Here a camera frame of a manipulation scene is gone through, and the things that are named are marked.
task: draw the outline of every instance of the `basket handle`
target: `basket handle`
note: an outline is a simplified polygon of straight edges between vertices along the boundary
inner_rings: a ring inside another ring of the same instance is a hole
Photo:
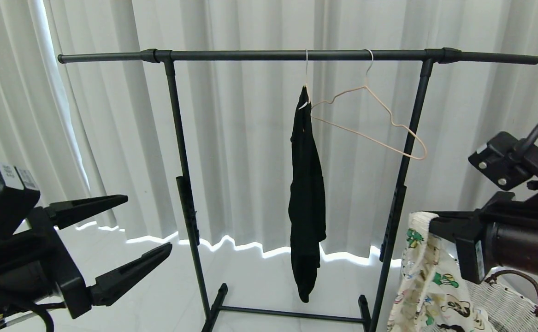
[[[529,277],[528,275],[526,275],[525,273],[522,273],[520,271],[516,271],[516,270],[502,270],[502,271],[498,271],[496,273],[493,273],[490,275],[490,277],[486,278],[486,282],[488,282],[489,284],[495,284],[496,283],[496,279],[498,277],[500,277],[501,275],[503,274],[516,274],[520,277],[524,277],[525,279],[527,279],[530,283],[532,283],[532,285],[535,287],[535,292],[537,292],[537,302],[538,302],[538,284],[537,284],[537,281],[535,281],[535,279],[533,279],[532,277]],[[538,304],[535,308],[535,310],[533,311],[533,313],[535,314],[535,316],[538,317]]]

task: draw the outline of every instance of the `clothes hanger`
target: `clothes hanger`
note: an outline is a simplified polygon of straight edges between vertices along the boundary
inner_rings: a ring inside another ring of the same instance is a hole
[[[373,59],[373,52],[372,52],[371,50],[368,50],[368,51],[369,51],[369,53],[372,55],[372,61],[371,61],[370,65],[369,65],[369,67],[367,68],[367,71],[365,72],[365,84],[364,84],[363,86],[359,86],[358,88],[354,88],[354,89],[350,89],[350,90],[343,91],[343,92],[337,94],[336,96],[334,96],[334,98],[333,98],[331,101],[320,101],[320,102],[317,103],[316,105],[313,105],[313,106],[312,106],[312,109],[315,108],[315,107],[317,107],[317,105],[320,105],[320,104],[322,104],[322,103],[326,103],[326,104],[332,105],[332,103],[334,103],[334,101],[336,100],[337,97],[340,97],[340,96],[344,95],[345,93],[349,93],[349,92],[353,92],[353,91],[358,91],[358,90],[366,89],[366,90],[370,93],[370,95],[372,95],[372,96],[376,99],[376,101],[378,101],[378,103],[379,103],[382,107],[384,107],[384,109],[385,109],[385,110],[387,111],[387,113],[390,115],[390,122],[391,122],[391,125],[394,126],[394,127],[402,127],[402,128],[404,128],[404,129],[406,129],[406,130],[408,131],[408,133],[409,133],[410,135],[412,135],[412,136],[416,139],[416,141],[418,141],[418,143],[420,143],[420,145],[422,145],[422,148],[423,148],[423,150],[424,150],[423,156],[422,156],[422,157],[416,157],[416,156],[414,156],[414,155],[404,153],[403,151],[400,151],[400,150],[398,150],[398,149],[396,149],[396,148],[393,148],[393,147],[391,147],[391,146],[389,146],[389,145],[387,145],[387,144],[385,144],[385,143],[383,143],[383,142],[381,142],[381,141],[376,140],[375,138],[369,137],[369,136],[367,136],[367,135],[365,135],[365,134],[362,134],[362,133],[360,133],[360,132],[358,132],[358,131],[355,131],[355,130],[352,130],[352,129],[349,129],[349,128],[345,128],[345,127],[343,127],[343,126],[337,125],[337,124],[335,124],[335,123],[333,123],[333,122],[330,122],[330,121],[328,121],[328,120],[324,120],[324,119],[322,119],[322,118],[318,118],[317,116],[313,116],[313,115],[311,115],[311,117],[312,117],[313,119],[320,120],[320,121],[322,121],[322,122],[324,122],[324,123],[326,123],[326,124],[330,124],[330,125],[332,125],[332,126],[335,126],[335,127],[337,127],[337,128],[340,128],[340,129],[342,129],[342,130],[346,130],[346,131],[348,131],[348,132],[352,132],[353,134],[357,134],[357,135],[359,135],[359,136],[361,136],[361,137],[364,137],[364,138],[366,138],[366,139],[369,139],[370,141],[374,141],[375,143],[378,143],[379,145],[381,145],[381,146],[383,146],[383,147],[386,147],[386,148],[388,148],[388,149],[391,149],[392,151],[395,151],[396,153],[399,153],[399,154],[404,155],[404,156],[406,156],[406,157],[412,158],[412,159],[414,159],[414,160],[423,160],[423,159],[425,159],[425,158],[427,157],[428,151],[427,151],[426,145],[425,145],[425,143],[422,141],[422,139],[420,139],[420,138],[419,138],[419,137],[418,137],[412,130],[410,130],[410,128],[408,128],[407,126],[405,126],[405,125],[403,125],[403,124],[396,124],[396,122],[394,122],[394,115],[391,113],[390,108],[387,107],[387,106],[383,103],[383,101],[381,101],[381,99],[379,99],[379,97],[372,91],[372,89],[370,89],[370,88],[368,87],[368,85],[367,85],[367,74],[369,73],[369,70],[372,68],[372,66],[373,66],[373,62],[374,62],[374,59]],[[306,84],[305,84],[305,86],[306,86],[306,88],[307,88],[307,50],[306,50]]]

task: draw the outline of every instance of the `tiled floor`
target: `tiled floor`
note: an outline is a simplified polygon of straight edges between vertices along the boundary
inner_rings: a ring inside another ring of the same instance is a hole
[[[60,231],[62,240],[82,271],[87,285],[94,278],[138,258],[158,244],[126,244],[119,231],[101,231],[96,226],[76,231]],[[170,257],[111,307],[94,307],[72,320],[65,309],[52,311],[56,332],[197,332],[204,322],[189,246],[171,240]],[[300,301],[290,267],[289,254],[263,259],[260,249],[234,250],[226,242],[215,252],[200,246],[208,297],[212,303],[219,286],[226,282],[225,305],[255,307],[316,314],[359,317],[357,299],[364,294],[372,309],[378,286],[380,263],[375,256],[370,265],[349,261],[323,262],[310,302]],[[379,331],[398,288],[399,269],[392,269]],[[8,332],[43,331],[37,317],[7,329]],[[359,324],[331,323],[308,319],[273,317],[246,313],[220,313],[216,332],[361,332]]]

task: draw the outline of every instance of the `light under curtain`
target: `light under curtain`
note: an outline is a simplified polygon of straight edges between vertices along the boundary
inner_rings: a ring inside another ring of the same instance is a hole
[[[0,51],[0,158],[27,165],[45,202],[129,196],[97,220],[125,229],[128,238],[178,231],[186,239],[162,65],[54,67],[53,54],[455,47],[538,55],[538,0],[45,0],[43,6],[47,26],[32,15],[43,10],[38,0],[0,1],[0,33],[8,37],[0,50],[10,50]],[[312,100],[363,84],[367,66],[309,63]],[[229,235],[265,251],[287,246],[290,135],[305,64],[179,61],[176,68],[201,237],[215,244]],[[370,87],[398,123],[410,122],[419,71],[420,63],[382,61],[369,72]],[[403,148],[406,132],[389,126],[387,112],[367,92],[313,112]],[[479,207],[496,188],[467,156],[500,130],[525,136],[537,122],[538,65],[435,65],[418,130],[429,157],[410,163],[404,216]],[[322,247],[366,257],[381,244],[400,155],[327,124],[314,126],[326,187]],[[422,154],[420,147],[414,153]]]

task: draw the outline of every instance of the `white cloth with cartoon print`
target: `white cloth with cartoon print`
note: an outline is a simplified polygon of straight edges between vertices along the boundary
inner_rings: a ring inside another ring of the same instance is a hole
[[[486,311],[470,300],[467,284],[454,259],[442,248],[442,240],[429,234],[429,223],[435,217],[429,212],[410,214],[402,283],[387,330],[494,332]]]

